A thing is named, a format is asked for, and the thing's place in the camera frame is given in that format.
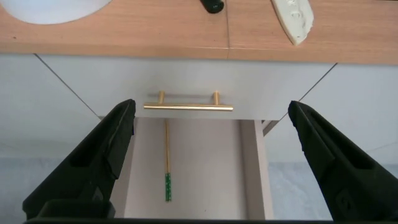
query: white drawer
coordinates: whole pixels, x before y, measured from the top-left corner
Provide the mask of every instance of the white drawer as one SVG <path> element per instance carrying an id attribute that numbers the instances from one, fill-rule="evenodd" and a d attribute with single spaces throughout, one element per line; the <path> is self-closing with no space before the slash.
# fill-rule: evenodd
<path id="1" fill-rule="evenodd" d="M 172 201 L 164 119 L 139 118 L 111 197 L 117 217 L 272 218 L 260 121 L 169 119 L 169 130 Z"/>
<path id="2" fill-rule="evenodd" d="M 299 100 L 332 64 L 166 60 L 127 57 L 40 55 L 44 62 L 99 116 L 132 98 L 138 117 L 281 119 L 291 100 Z M 233 112 L 144 110 L 157 102 L 221 103 Z"/>

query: open drawer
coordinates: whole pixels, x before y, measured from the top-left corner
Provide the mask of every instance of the open drawer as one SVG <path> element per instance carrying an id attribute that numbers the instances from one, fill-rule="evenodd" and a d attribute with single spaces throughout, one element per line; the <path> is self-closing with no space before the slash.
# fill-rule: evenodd
<path id="1" fill-rule="evenodd" d="M 111 200 L 117 217 L 272 218 L 260 121 L 169 119 L 172 201 L 165 201 L 165 123 L 139 118 Z"/>

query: white cabinet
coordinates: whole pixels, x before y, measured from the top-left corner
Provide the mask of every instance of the white cabinet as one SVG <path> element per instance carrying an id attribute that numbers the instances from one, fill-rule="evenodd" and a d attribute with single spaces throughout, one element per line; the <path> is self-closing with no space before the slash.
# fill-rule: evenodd
<path id="1" fill-rule="evenodd" d="M 35 55 L 0 54 L 0 157 L 66 156 L 100 121 Z"/>
<path id="2" fill-rule="evenodd" d="M 127 57 L 40 55 L 98 115 L 132 98 L 138 117 L 281 119 L 290 100 L 299 100 L 332 64 L 225 60 L 167 60 Z M 160 90 L 168 103 L 221 103 L 233 112 L 144 110 Z"/>
<path id="3" fill-rule="evenodd" d="M 302 103 L 382 164 L 398 163 L 398 67 L 337 65 Z M 297 132 L 285 116 L 266 136 L 271 162 L 304 161 Z"/>

